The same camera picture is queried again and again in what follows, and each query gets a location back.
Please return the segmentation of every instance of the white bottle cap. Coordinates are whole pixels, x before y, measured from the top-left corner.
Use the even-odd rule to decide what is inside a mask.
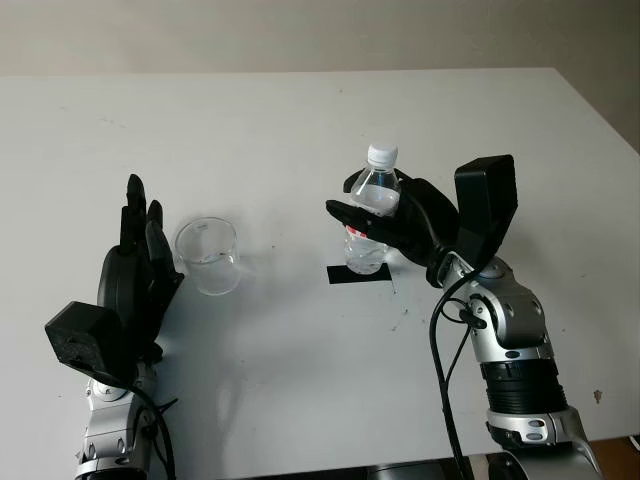
[[[381,145],[373,143],[369,145],[369,165],[377,168],[391,169],[398,158],[398,147],[395,145]]]

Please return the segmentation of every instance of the silver metal arm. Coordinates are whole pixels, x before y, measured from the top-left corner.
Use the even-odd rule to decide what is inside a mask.
[[[472,270],[457,256],[445,265],[445,290]],[[529,480],[602,478],[578,411],[557,382],[544,311],[533,292],[494,257],[454,296],[487,325],[472,328],[471,340],[487,381],[492,438]]]
[[[156,387],[154,370],[138,363],[134,384],[152,396]],[[135,471],[135,478],[146,478],[154,434],[150,431],[153,414],[132,392],[94,379],[89,380],[86,395],[91,416],[78,454],[80,463],[75,478],[106,471],[117,475],[116,470],[121,475]]]

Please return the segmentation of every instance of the transparent cup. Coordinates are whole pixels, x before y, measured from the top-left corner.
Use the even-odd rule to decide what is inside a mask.
[[[176,252],[201,293],[223,295],[238,286],[237,235],[226,220],[205,217],[188,223],[178,232]]]

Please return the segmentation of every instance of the black tape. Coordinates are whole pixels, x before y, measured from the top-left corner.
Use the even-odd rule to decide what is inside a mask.
[[[329,274],[329,283],[331,285],[334,283],[391,281],[391,272],[386,263],[382,264],[380,270],[370,275],[360,275],[359,273],[352,272],[346,265],[327,267],[327,273]]]

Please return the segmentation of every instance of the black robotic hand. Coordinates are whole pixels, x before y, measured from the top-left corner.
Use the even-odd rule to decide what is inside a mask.
[[[157,200],[147,211],[142,181],[131,175],[120,242],[104,259],[98,305],[71,302],[45,326],[60,362],[98,381],[129,385],[139,360],[160,361],[155,338],[184,278],[174,268],[162,216]]]
[[[344,182],[349,193],[360,172]],[[405,257],[427,267],[427,281],[439,287],[445,257],[456,252],[474,268],[486,264],[498,250],[517,207],[511,155],[484,157],[455,173],[460,212],[436,187],[396,169],[400,200],[393,217],[378,217],[337,200],[327,211],[368,238],[397,248]]]
[[[345,193],[351,191],[359,174],[356,172],[345,181]],[[431,269],[455,245],[458,211],[428,181],[411,178],[397,169],[396,175],[401,193],[393,217],[379,217],[337,200],[327,201],[327,211],[344,225],[397,248],[412,262]]]

